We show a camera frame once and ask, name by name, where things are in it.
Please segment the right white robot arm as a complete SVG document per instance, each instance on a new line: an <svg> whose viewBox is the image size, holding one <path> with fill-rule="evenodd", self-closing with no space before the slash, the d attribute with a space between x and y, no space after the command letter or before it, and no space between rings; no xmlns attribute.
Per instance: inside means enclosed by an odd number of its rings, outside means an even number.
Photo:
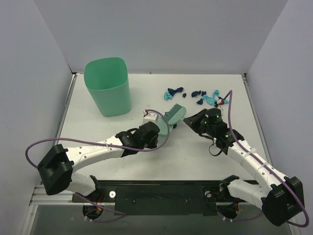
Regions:
<svg viewBox="0 0 313 235"><path fill-rule="evenodd" d="M219 196L223 200L238 198L261 209L275 226L289 222L305 211L303 184L297 177L281 173L256 150L230 124L222 120L217 108L203 109L183 122L200 137L212 140L221 152L241 165L258 183L250 184L232 175L220 182Z"/></svg>

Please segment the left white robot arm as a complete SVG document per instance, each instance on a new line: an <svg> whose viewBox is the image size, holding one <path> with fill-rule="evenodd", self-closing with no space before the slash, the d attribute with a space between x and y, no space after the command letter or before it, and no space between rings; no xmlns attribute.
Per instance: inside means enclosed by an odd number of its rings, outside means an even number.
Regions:
<svg viewBox="0 0 313 235"><path fill-rule="evenodd" d="M107 159L134 155L146 148L156 148L159 132L159 127L149 121L96 145L70 148L64 148L61 144L53 146L38 164L47 195L68 190L83 195L91 202L98 200L101 190L97 179L92 175L80 174L78 170Z"/></svg>

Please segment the green hand brush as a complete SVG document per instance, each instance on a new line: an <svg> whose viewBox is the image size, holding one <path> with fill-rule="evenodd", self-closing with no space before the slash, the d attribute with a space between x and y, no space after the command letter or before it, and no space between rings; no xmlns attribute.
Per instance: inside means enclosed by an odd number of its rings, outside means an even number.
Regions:
<svg viewBox="0 0 313 235"><path fill-rule="evenodd" d="M169 125L174 125L179 121L183 121L186 111L185 107L175 104L164 116Z"/></svg>

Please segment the green plastic dustpan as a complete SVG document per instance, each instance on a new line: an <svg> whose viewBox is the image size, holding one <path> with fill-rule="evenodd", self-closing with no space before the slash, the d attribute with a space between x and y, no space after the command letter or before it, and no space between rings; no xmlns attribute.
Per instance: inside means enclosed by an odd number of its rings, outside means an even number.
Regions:
<svg viewBox="0 0 313 235"><path fill-rule="evenodd" d="M159 135L160 136L167 136L168 128L167 128L167 124L164 121L164 119L162 117L159 117L156 124L159 127ZM177 123L173 123L173 124L169 123L169 132L171 132L173 130L173 128L175 128L176 126L177 126Z"/></svg>

